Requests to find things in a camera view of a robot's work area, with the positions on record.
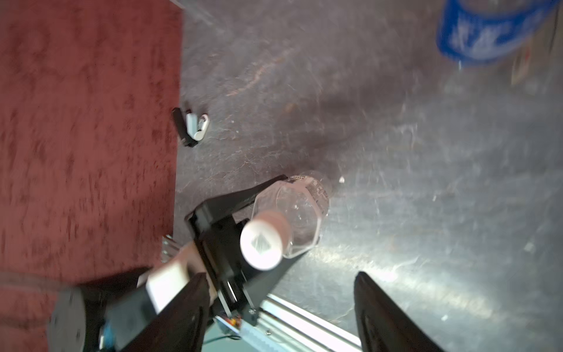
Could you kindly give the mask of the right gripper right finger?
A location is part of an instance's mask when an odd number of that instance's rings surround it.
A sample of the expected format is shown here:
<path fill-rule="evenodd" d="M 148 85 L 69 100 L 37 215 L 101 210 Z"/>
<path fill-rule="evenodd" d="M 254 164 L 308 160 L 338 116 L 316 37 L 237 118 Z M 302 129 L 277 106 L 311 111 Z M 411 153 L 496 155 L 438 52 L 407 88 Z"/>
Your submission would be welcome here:
<path fill-rule="evenodd" d="M 363 351 L 441 351 L 365 272 L 354 282 L 356 325 Z"/>

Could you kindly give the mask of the small clear bottle white label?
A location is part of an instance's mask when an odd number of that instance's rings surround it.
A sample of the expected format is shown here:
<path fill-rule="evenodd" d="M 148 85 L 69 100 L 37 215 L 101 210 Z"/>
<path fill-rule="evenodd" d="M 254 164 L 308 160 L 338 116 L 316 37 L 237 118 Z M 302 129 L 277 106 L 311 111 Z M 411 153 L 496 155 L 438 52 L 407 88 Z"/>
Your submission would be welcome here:
<path fill-rule="evenodd" d="M 316 171 L 278 180 L 260 192 L 252 220 L 265 220 L 281 239 L 281 255 L 295 258 L 315 247 L 333 194 L 328 178 Z"/>

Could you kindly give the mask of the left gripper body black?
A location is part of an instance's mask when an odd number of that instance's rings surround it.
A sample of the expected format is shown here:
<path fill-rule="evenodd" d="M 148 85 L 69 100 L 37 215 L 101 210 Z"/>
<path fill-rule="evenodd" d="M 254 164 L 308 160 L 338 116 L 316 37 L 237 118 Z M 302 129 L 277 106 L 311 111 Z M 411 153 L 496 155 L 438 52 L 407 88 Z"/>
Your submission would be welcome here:
<path fill-rule="evenodd" d="M 234 220 L 230 209 L 202 202 L 185 221 L 217 291 L 212 315 L 258 325 L 262 302 L 282 278 L 281 266 L 261 271 L 247 263 L 240 249 L 246 221 Z"/>

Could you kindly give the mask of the clear bottle blue label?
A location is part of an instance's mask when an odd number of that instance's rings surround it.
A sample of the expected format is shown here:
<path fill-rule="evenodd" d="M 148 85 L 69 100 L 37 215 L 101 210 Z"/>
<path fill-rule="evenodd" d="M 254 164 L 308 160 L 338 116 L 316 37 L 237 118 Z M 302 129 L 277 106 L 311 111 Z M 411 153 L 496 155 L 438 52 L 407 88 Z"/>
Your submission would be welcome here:
<path fill-rule="evenodd" d="M 436 45 L 461 65 L 513 53 L 543 25 L 559 1 L 446 1 Z"/>

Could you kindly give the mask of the clear bottle green label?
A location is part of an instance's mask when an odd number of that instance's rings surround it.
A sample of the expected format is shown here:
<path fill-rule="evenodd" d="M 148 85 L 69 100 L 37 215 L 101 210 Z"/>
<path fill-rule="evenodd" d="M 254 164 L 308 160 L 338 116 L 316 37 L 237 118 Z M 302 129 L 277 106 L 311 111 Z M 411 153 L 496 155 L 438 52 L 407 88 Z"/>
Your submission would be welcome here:
<path fill-rule="evenodd" d="M 510 83 L 524 92 L 544 93 L 562 47 L 562 4 L 559 4 L 514 56 Z"/>

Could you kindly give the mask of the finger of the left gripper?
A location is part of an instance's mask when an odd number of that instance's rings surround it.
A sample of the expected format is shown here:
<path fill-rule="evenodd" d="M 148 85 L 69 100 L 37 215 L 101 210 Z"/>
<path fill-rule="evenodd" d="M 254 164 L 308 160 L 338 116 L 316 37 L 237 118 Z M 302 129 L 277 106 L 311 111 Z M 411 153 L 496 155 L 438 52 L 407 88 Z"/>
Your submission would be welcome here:
<path fill-rule="evenodd" d="M 189 214 L 189 224 L 215 224 L 217 221 L 246 208 L 254 203 L 256 196 L 286 175 L 279 175 L 250 189 L 223 194 L 200 203 Z"/>

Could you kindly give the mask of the small white bottle cap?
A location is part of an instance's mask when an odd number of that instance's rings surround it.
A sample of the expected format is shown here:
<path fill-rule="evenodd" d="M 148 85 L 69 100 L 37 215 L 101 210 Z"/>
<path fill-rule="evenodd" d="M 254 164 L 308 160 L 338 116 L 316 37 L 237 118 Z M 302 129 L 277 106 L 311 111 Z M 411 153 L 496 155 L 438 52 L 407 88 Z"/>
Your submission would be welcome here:
<path fill-rule="evenodd" d="M 290 224 L 280 212 L 263 211 L 244 226 L 240 250 L 251 267 L 269 271 L 281 263 L 290 237 Z"/>

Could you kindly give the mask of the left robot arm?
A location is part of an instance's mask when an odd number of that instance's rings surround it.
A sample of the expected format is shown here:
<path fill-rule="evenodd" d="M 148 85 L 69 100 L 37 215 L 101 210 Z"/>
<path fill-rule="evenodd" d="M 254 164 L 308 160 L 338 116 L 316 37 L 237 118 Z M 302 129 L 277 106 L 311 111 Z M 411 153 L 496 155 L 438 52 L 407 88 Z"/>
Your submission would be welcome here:
<path fill-rule="evenodd" d="M 218 316 L 256 325 L 261 303 L 293 265 L 258 271 L 243 258 L 234 215 L 267 188 L 210 198 L 184 222 L 188 243 L 163 240 L 165 262 L 63 290 L 47 327 L 50 351 L 200 351 Z"/>

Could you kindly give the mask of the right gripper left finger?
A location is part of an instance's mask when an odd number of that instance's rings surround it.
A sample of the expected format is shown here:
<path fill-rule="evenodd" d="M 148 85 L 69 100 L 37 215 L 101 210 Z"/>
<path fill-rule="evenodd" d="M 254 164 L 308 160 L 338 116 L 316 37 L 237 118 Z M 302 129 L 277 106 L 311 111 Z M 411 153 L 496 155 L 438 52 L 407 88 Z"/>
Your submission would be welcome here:
<path fill-rule="evenodd" d="M 125 351 L 202 350 L 210 312 L 205 274 L 196 274 Z"/>

